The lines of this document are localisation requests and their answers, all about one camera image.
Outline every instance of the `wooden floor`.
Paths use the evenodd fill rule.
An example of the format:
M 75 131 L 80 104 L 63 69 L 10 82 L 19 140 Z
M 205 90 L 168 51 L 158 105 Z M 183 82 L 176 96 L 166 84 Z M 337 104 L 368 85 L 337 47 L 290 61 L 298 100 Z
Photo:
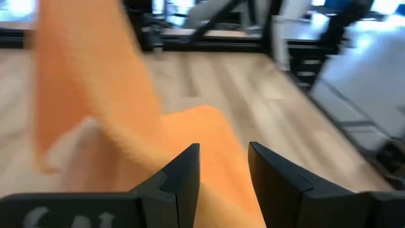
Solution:
M 0 50 L 0 196 L 52 191 L 41 183 L 58 178 L 41 177 L 31 169 L 30 54 Z M 267 57 L 163 53 L 147 55 L 146 61 L 165 112 L 215 106 L 226 114 L 246 148 L 249 141 L 260 142 L 353 191 L 390 189 Z

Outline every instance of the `towel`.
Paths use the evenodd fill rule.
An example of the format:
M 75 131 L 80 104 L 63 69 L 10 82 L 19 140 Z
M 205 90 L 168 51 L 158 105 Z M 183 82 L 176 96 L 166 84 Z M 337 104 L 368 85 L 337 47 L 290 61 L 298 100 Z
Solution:
M 66 191 L 128 191 L 192 143 L 201 145 L 195 227 L 263 227 L 247 153 L 221 111 L 195 106 L 162 114 L 149 69 L 118 0 L 41 0 L 35 54 L 35 164 L 91 117 Z

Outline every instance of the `exercise machine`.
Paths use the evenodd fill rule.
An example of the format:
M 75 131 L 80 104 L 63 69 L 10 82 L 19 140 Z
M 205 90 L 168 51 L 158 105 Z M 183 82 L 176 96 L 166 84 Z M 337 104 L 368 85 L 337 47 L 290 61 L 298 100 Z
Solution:
M 400 228 L 405 194 L 353 193 L 257 142 L 249 169 L 267 227 Z M 199 145 L 127 193 L 34 193 L 0 199 L 1 227 L 192 228 L 199 194 Z
M 303 92 L 313 86 L 318 74 L 298 73 L 319 72 L 329 55 L 339 54 L 341 39 L 328 35 L 338 30 L 326 30 L 318 41 L 285 40 L 282 36 L 281 0 L 272 1 L 269 6 L 260 37 L 204 36 L 238 4 L 240 1 L 231 0 L 191 35 L 166 34 L 165 22 L 155 19 L 142 8 L 127 6 L 126 9 L 144 51 L 263 53 L 297 82 Z M 342 31 L 342 25 L 334 26 Z M 0 36 L 2 48 L 22 48 L 23 31 L 3 30 Z M 192 227 L 199 192 L 198 153 L 199 146 L 191 145 L 128 193 L 7 196 L 0 201 L 0 226 L 83 227 L 88 220 L 99 219 L 100 223 L 114 224 L 114 227 Z M 249 145 L 249 168 L 267 227 L 390 228 L 405 225 L 401 210 L 405 205 L 402 192 L 353 193 L 294 165 L 256 142 Z M 153 216 L 156 213 L 167 216 L 159 221 Z M 56 220 L 52 214 L 66 217 Z

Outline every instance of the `white logo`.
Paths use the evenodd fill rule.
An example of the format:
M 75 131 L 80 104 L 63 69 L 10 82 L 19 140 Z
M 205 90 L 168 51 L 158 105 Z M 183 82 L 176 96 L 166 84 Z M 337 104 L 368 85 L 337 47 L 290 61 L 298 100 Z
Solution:
M 24 228 L 45 228 L 45 227 L 38 227 L 38 223 L 45 214 L 49 212 L 48 208 L 44 206 L 40 206 L 31 210 L 26 216 L 24 217 L 23 227 Z M 113 219 L 114 215 L 104 212 L 99 215 L 100 225 L 99 228 L 113 228 Z M 90 219 L 76 215 L 75 219 L 73 219 L 73 223 L 71 228 L 91 228 Z

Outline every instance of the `black metal frame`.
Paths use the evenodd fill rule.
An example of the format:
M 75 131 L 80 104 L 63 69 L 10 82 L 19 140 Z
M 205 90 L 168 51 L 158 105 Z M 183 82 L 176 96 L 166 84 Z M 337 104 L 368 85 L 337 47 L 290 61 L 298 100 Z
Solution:
M 1 198 L 0 227 L 193 227 L 199 187 L 199 144 L 191 144 L 126 193 L 25 193 Z
M 267 227 L 403 227 L 405 194 L 354 193 L 249 143 L 249 169 Z
M 252 0 L 230 0 L 208 23 L 199 27 L 191 35 L 166 35 L 162 21 L 152 18 L 147 14 L 148 12 L 137 9 L 136 6 L 127 7 L 127 13 L 140 46 L 144 51 L 160 48 L 164 51 L 263 53 L 276 60 L 275 48 L 273 47 L 275 38 L 273 26 L 275 24 L 274 18 L 280 14 L 283 0 L 271 1 L 266 23 L 259 38 L 205 36 L 206 32 L 214 28 L 221 18 L 231 12 L 238 4 L 246 1 L 250 1 L 248 3 L 250 18 L 256 18 Z M 327 31 L 318 41 L 287 40 L 290 69 L 284 72 L 381 175 L 390 181 L 395 188 L 404 189 L 405 181 L 403 181 L 401 175 L 389 172 L 376 158 L 369 156 L 366 150 L 349 136 L 339 123 L 307 93 L 317 82 L 319 73 L 328 60 L 328 56 L 339 54 L 339 42 L 341 41 L 339 37 L 343 34 L 344 26 L 348 24 L 347 21 L 344 25 L 340 25 L 339 22 L 333 20 L 333 23 L 329 25 Z M 24 31 L 22 30 L 0 29 L 0 48 L 23 48 L 23 38 Z

